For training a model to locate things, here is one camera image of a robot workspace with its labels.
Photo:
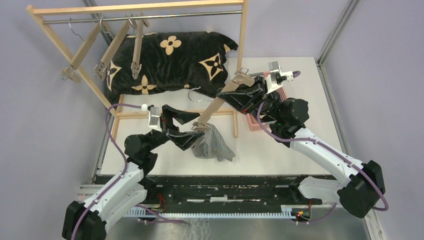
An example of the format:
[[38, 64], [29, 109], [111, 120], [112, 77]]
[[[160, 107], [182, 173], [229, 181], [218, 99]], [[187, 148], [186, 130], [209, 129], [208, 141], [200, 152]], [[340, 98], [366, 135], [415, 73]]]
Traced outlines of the wooden hanger with grey underwear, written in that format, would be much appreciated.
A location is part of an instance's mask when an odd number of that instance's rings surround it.
[[[246, 67], [242, 67], [237, 70], [234, 74], [234, 78], [230, 80], [225, 87], [221, 90], [220, 93], [233, 92], [235, 91], [241, 84], [251, 87], [255, 80], [253, 77], [248, 75], [248, 69]], [[195, 121], [192, 125], [192, 130], [195, 131], [206, 131], [207, 123], [210, 120], [213, 113], [218, 111], [221, 106], [225, 102], [219, 97], [215, 97], [215, 99], [209, 104], [209, 106], [204, 110], [204, 112], [200, 115], [200, 117]]]

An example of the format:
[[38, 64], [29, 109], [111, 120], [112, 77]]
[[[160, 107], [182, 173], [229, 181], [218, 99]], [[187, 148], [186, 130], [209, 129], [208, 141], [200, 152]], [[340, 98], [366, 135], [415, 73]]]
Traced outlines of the grey striped underwear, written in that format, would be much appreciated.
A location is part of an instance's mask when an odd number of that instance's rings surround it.
[[219, 130], [213, 124], [207, 127], [204, 135], [191, 146], [193, 155], [198, 159], [232, 162], [236, 154], [228, 147]]

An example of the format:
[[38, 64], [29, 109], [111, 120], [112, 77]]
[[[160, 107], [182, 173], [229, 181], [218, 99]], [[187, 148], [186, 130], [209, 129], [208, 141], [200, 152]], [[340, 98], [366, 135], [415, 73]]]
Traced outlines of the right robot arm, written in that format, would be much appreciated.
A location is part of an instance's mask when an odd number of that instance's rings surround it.
[[281, 99], [269, 92], [264, 81], [241, 90], [219, 92], [217, 98], [241, 114], [250, 114], [276, 142], [308, 157], [329, 172], [334, 179], [300, 176], [289, 189], [289, 198], [296, 204], [307, 199], [320, 199], [341, 204], [351, 215], [364, 218], [370, 210], [385, 212], [389, 204], [381, 166], [345, 154], [319, 138], [305, 123], [309, 119], [309, 103], [301, 98]]

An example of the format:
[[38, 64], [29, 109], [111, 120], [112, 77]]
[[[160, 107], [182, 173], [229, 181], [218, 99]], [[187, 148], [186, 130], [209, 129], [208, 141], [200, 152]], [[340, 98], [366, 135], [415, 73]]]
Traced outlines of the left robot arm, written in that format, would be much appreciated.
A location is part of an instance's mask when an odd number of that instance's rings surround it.
[[73, 201], [66, 209], [61, 236], [66, 240], [104, 240], [109, 230], [137, 204], [156, 200], [154, 180], [148, 178], [158, 154], [152, 151], [168, 141], [185, 151], [204, 135], [202, 131], [181, 132], [174, 121], [184, 125], [200, 116], [167, 104], [137, 106], [147, 113], [150, 132], [132, 134], [119, 149], [123, 167], [100, 190], [82, 202]]

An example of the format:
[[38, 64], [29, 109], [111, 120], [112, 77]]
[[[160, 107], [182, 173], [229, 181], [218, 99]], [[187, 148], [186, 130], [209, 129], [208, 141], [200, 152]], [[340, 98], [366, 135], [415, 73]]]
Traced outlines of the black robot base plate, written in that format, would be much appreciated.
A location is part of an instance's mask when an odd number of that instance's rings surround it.
[[278, 213], [281, 206], [318, 206], [295, 189], [294, 175], [150, 175], [145, 205], [162, 204], [168, 214]]

